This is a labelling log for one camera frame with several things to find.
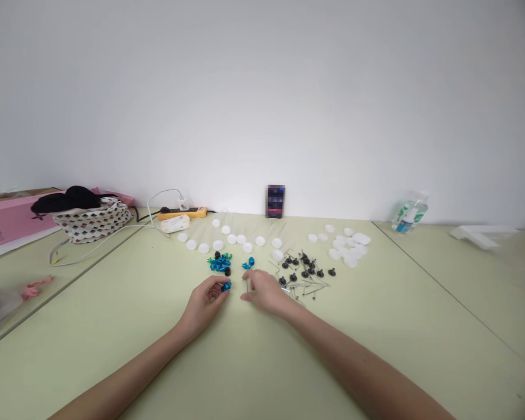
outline white cable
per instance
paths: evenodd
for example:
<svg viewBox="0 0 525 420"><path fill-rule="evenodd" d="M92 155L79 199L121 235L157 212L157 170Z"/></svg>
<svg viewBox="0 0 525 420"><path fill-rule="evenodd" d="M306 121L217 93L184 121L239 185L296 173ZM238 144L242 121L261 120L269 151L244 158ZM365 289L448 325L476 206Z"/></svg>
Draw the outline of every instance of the white cable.
<svg viewBox="0 0 525 420"><path fill-rule="evenodd" d="M159 227L157 227L154 222L153 222L153 218L152 218L152 212L150 211L150 201L152 201L154 198L156 198L158 195L160 195L161 193L166 193L168 191L177 191L179 193L179 198L181 200L184 199L183 195L181 194L181 191L179 191L178 189L176 188L170 188L168 190L163 190L163 191L160 191L159 193L157 193L156 195L154 195L152 198L150 198L148 201L146 201L146 207L148 207L148 215L150 216L150 221L152 222L152 226L154 228L156 228L164 237L169 237L170 235L165 235L165 232L162 231Z"/></svg>
<svg viewBox="0 0 525 420"><path fill-rule="evenodd" d="M53 252L56 251L56 250L58 250L58 248L60 248L60 246L57 246L55 249L52 250L52 253L51 253L50 257L49 257L48 264L49 264L51 267L64 267L65 265L76 264L78 261L80 261L80 260L84 259L85 257L87 257L87 256L89 256L89 255L91 255L91 254L93 254L95 251L97 251L97 249L98 249L101 245L103 245L105 242L107 242L109 239L111 239L113 236L115 236L115 235L116 235L117 233L119 233L121 230L123 230L123 229L125 229L125 228L128 228L128 227L129 227L129 228L135 228L135 227L136 227L136 228L142 228L142 227L143 227L143 228L149 228L149 227L150 227L150 228L155 228L155 226L148 226L148 225L128 225L128 226L123 226L123 227L121 227L118 231L116 231L115 233L113 233L113 234L107 236L103 242L101 242L99 245L97 245L93 250L89 251L87 254L85 254L85 255L79 257L77 260L74 260L74 261L72 261L72 262L66 262L66 263L64 263L64 264L52 264L52 263L51 263L51 259L52 259L51 257L52 257Z"/></svg>

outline patterned bag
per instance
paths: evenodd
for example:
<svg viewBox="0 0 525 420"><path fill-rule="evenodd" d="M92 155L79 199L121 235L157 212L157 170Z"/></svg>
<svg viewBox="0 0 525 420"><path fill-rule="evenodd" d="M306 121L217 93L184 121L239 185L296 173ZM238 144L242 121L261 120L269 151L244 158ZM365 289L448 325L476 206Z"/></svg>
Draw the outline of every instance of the patterned bag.
<svg viewBox="0 0 525 420"><path fill-rule="evenodd" d="M58 215L52 219L70 237L70 242L90 243L118 231L134 216L128 206L113 197L101 199L107 204L105 210L90 211L78 215Z"/></svg>

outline black fabric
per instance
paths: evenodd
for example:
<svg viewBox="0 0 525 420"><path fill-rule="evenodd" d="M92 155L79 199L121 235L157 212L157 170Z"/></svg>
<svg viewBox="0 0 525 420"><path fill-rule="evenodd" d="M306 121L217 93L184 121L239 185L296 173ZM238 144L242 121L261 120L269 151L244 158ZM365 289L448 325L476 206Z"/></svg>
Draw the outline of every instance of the black fabric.
<svg viewBox="0 0 525 420"><path fill-rule="evenodd" d="M71 210L73 208L97 208L101 206L102 197L116 197L114 194L94 194L85 187L75 185L66 193L55 192L39 198L32 206L34 213L53 213Z"/></svg>

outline forearm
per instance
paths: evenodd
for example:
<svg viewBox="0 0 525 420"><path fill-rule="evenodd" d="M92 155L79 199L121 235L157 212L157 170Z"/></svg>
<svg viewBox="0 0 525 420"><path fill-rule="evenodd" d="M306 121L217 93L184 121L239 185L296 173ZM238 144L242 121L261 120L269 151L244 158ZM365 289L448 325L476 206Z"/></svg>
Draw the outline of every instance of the forearm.
<svg viewBox="0 0 525 420"><path fill-rule="evenodd" d="M50 419L116 419L191 340L191 336L176 326Z"/></svg>
<svg viewBox="0 0 525 420"><path fill-rule="evenodd" d="M371 418L453 419L410 379L308 310L289 305L280 315Z"/></svg>

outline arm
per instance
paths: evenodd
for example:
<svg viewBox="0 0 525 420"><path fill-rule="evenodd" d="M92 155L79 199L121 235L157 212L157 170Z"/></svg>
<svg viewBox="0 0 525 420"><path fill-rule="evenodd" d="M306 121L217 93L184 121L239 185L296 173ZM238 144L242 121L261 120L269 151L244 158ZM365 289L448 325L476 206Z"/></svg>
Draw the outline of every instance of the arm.
<svg viewBox="0 0 525 420"><path fill-rule="evenodd" d="M227 277L207 278L193 290L177 325L126 365L60 409L50 420L116 419L169 361L212 322L229 294L229 290L220 292L221 284L228 281Z"/></svg>
<svg viewBox="0 0 525 420"><path fill-rule="evenodd" d="M332 375L373 419L454 419L414 382L373 352L287 296L276 279L246 271L255 293L241 299L283 318L317 352Z"/></svg>

